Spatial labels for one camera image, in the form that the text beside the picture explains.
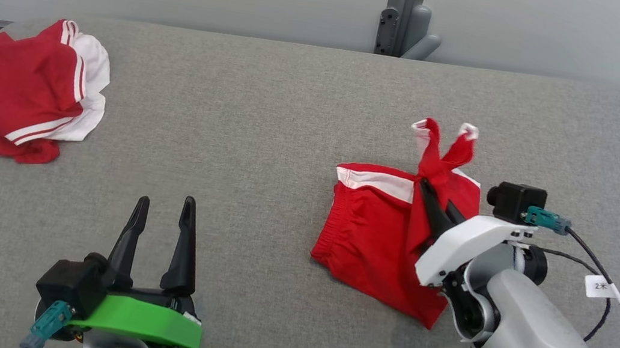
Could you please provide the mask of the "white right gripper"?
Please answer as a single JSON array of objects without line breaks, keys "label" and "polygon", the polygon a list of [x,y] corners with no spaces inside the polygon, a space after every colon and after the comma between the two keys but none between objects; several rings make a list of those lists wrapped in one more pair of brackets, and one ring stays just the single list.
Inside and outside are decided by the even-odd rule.
[{"label": "white right gripper", "polygon": [[455,203],[448,200],[443,208],[428,179],[420,180],[421,200],[428,218],[430,236],[426,251],[418,258],[415,272],[422,286],[441,286],[449,272],[478,258],[507,241],[532,235],[535,227],[510,224],[500,218],[477,215],[467,220]]}]

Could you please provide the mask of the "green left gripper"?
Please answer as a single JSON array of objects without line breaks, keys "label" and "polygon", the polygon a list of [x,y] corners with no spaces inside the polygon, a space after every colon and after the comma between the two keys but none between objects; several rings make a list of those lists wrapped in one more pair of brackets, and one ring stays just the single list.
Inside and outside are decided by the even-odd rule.
[{"label": "green left gripper", "polygon": [[[104,283],[108,289],[123,291],[133,287],[132,267],[138,238],[144,232],[150,200],[140,197],[108,257]],[[90,316],[74,317],[67,331],[104,331],[169,348],[199,348],[202,322],[196,315],[191,296],[196,285],[196,200],[185,198],[179,218],[179,237],[160,288],[166,295],[107,295]]]}]

